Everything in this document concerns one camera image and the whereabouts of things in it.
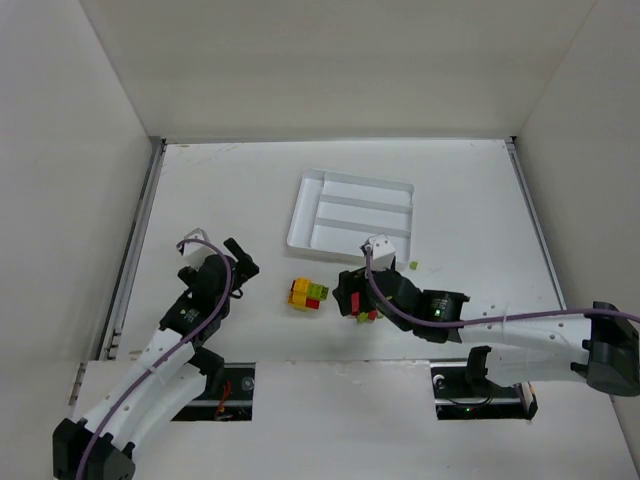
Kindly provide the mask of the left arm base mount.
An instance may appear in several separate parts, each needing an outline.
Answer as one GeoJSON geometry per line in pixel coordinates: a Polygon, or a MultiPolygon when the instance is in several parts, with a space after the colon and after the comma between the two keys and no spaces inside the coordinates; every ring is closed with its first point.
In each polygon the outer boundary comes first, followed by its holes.
{"type": "Polygon", "coordinates": [[[255,363],[229,363],[205,391],[180,410],[174,422],[245,422],[253,416],[255,363]]]}

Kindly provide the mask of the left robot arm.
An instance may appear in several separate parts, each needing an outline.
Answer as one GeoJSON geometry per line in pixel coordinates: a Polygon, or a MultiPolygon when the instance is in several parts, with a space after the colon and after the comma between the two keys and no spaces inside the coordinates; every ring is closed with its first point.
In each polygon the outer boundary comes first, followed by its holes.
{"type": "Polygon", "coordinates": [[[185,291],[117,385],[80,419],[56,427],[55,478],[133,478],[146,443],[222,379],[225,361],[205,344],[259,267],[235,239],[217,248],[199,230],[177,249],[186,262],[178,272],[185,291]]]}

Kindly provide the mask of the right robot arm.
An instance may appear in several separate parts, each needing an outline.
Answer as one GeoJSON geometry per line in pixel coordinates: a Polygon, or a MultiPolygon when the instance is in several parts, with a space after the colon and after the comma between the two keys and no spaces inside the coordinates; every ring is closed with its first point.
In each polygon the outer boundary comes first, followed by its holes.
{"type": "Polygon", "coordinates": [[[343,271],[332,295],[342,316],[387,318],[435,344],[468,344],[465,376],[480,394],[529,381],[571,381],[613,396],[639,394],[639,319],[614,305],[461,317],[469,298],[421,290],[393,269],[343,271]]]}

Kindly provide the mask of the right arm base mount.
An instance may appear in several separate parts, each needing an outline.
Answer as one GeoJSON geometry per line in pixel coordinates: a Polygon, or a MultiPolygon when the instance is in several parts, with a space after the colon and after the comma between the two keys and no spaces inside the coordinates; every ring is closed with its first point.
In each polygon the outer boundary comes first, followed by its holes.
{"type": "Polygon", "coordinates": [[[532,420],[538,412],[530,383],[507,387],[488,380],[488,346],[474,347],[466,360],[430,364],[436,416],[439,420],[532,420]]]}

